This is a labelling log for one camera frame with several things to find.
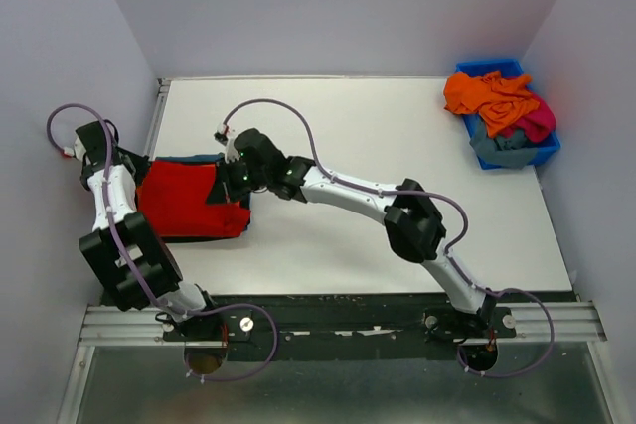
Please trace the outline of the red t shirt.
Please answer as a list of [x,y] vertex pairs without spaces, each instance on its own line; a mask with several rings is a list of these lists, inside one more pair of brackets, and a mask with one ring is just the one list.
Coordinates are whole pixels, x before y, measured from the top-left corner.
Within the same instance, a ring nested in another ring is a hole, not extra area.
[[218,176],[215,164],[151,161],[136,188],[137,209],[166,242],[198,242],[236,238],[251,219],[250,197],[240,202],[206,205]]

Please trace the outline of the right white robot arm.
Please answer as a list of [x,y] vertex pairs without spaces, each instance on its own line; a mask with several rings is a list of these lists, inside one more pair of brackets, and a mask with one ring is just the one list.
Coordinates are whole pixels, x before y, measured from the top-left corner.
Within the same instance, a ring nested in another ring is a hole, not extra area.
[[214,137],[225,147],[218,182],[229,201],[265,189],[285,201],[332,206],[369,218],[385,228],[395,255],[422,265],[442,287],[464,334],[477,337],[491,328],[496,300],[451,256],[442,214],[433,194],[418,182],[382,185],[340,177],[315,159],[284,155],[255,128],[236,135],[222,124]]

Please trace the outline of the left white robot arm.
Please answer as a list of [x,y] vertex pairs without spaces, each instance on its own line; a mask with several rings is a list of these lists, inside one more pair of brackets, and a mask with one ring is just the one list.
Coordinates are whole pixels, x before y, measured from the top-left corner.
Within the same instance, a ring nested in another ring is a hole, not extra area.
[[209,294],[183,280],[174,256],[137,209],[136,186],[147,159],[119,148],[117,140],[106,120],[76,130],[80,181],[95,204],[92,232],[79,239],[81,254],[118,310],[155,307],[155,319],[172,326],[176,340],[219,339],[223,320]]

